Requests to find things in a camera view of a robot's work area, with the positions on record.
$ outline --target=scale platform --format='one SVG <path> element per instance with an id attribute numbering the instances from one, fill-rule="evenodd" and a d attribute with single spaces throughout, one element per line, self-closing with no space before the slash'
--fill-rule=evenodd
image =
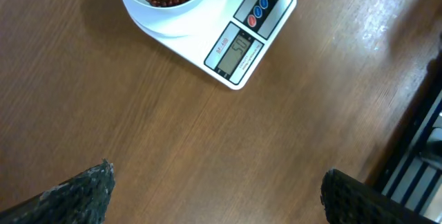
<path id="1" fill-rule="evenodd" d="M 123 0 L 145 33 L 231 89 L 255 71 L 296 0 L 202 0 L 181 14 L 149 10 Z"/>

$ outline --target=wooden surface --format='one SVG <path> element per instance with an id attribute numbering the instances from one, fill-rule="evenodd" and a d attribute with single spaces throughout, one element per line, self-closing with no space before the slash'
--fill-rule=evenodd
<path id="1" fill-rule="evenodd" d="M 324 223 L 323 175 L 378 164 L 442 0 L 298 1 L 230 91 L 120 0 L 0 0 L 0 209 L 108 158 L 107 223 Z"/>

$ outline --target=blue button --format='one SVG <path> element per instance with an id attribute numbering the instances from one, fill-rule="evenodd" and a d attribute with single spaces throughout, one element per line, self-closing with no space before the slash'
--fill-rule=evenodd
<path id="1" fill-rule="evenodd" d="M 255 8 L 253 9 L 253 14 L 255 15 L 256 18 L 261 18 L 262 17 L 261 7 L 255 6 Z"/>
<path id="2" fill-rule="evenodd" d="M 269 7 L 269 0 L 260 0 L 260 6 L 262 9 L 267 9 Z"/>

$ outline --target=black textured object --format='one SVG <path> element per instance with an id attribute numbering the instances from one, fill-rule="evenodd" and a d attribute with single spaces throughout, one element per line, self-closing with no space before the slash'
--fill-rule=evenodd
<path id="1" fill-rule="evenodd" d="M 0 224 L 103 223 L 114 186 L 113 165 L 104 160 L 0 213 Z"/>
<path id="2" fill-rule="evenodd" d="M 436 224 L 336 169 L 325 174 L 321 194 L 331 224 Z"/>

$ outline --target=bowl rim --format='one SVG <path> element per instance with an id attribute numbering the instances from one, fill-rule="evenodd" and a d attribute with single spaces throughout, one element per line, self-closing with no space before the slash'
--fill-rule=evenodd
<path id="1" fill-rule="evenodd" d="M 179 5 L 177 5 L 177 6 L 171 6 L 171 7 L 158 7 L 158 6 L 152 6 L 147 0 L 146 0 L 146 2 L 147 2 L 148 4 L 141 3 L 141 2 L 139 2 L 138 0 L 134 0 L 134 1 L 137 2 L 137 3 L 139 3 L 139 4 L 142 5 L 142 6 L 146 6 L 146 7 L 152 8 L 152 9 L 174 10 L 174 9 L 178 9 L 178 8 L 183 7 L 183 6 L 189 5 L 189 4 L 192 3 L 192 1 L 194 1 L 194 0 L 189 0 L 189 1 L 185 2 L 185 3 L 179 4 Z"/>

